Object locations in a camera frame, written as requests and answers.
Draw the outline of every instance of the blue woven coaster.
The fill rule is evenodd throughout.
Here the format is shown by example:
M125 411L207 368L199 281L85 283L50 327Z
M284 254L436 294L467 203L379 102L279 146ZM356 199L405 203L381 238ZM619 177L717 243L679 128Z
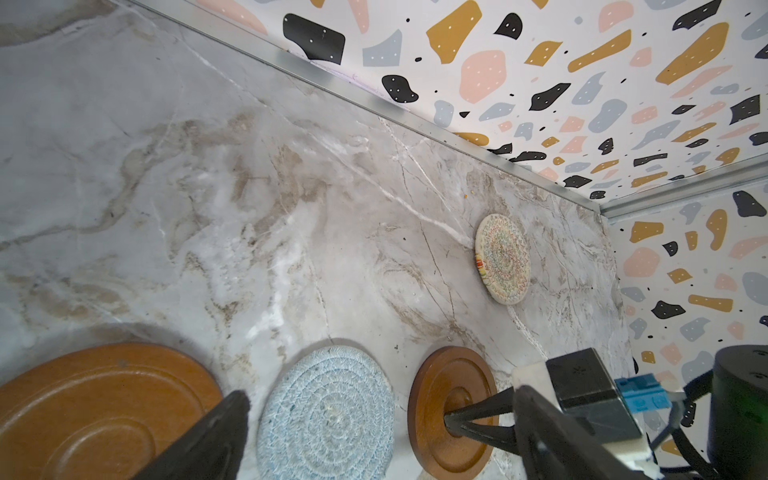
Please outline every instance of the blue woven coaster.
M257 434L265 480L384 478L394 447L384 372L349 346L315 350L272 391Z

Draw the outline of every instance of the terrazzo pattern wall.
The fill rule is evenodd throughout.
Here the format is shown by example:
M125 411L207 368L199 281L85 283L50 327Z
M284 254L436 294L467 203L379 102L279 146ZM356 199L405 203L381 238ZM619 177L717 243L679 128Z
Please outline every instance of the terrazzo pattern wall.
M669 389L712 368L717 350L768 344L768 184L693 199L611 227L639 373ZM683 420L707 449L709 396ZM650 434L667 412L645 415ZM672 442L660 465L683 465Z
M764 0L189 1L600 203L768 151Z

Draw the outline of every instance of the blue clip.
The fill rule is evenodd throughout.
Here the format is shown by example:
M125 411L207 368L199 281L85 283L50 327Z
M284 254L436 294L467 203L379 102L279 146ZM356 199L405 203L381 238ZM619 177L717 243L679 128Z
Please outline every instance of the blue clip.
M672 406L667 392L661 387L653 373L630 379L616 379L615 382L632 413L668 409Z

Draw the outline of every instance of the marble countertop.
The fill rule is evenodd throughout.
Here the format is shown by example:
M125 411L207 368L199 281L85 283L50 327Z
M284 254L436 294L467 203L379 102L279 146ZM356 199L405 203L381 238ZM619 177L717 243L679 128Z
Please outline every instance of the marble countertop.
M173 346L246 390L250 479L276 379L357 346L398 406L387 477L418 478L408 394L438 347L479 352L500 389L589 346L630 371L595 213L141 8L82 16L0 48L0 383L87 346ZM475 267L491 213L530 245L509 308ZM495 452L481 478L521 472Z

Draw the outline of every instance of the metal trim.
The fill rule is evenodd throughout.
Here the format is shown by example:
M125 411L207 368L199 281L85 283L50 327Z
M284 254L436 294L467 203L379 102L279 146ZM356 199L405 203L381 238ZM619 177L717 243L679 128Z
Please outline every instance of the metal trim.
M617 198L603 204L600 210L610 223L616 223L620 221L619 217L658 209L665 204L732 188L764 177L768 177L768 154L724 165L639 194Z
M308 61L298 58L266 40L258 38L237 25L206 12L196 5L192 5L186 0L131 1L270 67L274 67L283 73L305 81L382 118L442 143L446 147L469 155L551 194L588 208L595 213L599 214L601 212L600 205L596 202L551 182L520 165L513 164L496 154L492 154L483 147L471 144L451 132L434 125L432 122L404 110L397 104L384 100L357 85L350 84Z

